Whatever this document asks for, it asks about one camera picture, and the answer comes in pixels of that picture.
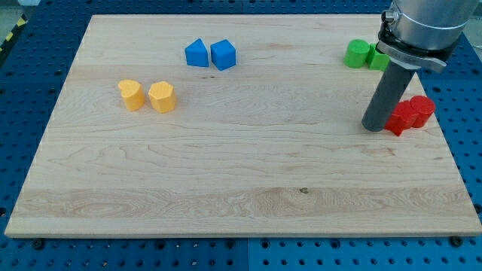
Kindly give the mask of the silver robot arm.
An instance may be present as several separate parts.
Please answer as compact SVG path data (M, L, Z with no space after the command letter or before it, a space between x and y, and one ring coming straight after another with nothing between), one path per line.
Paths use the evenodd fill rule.
M440 73L478 0L393 0L381 14L377 49L405 69Z

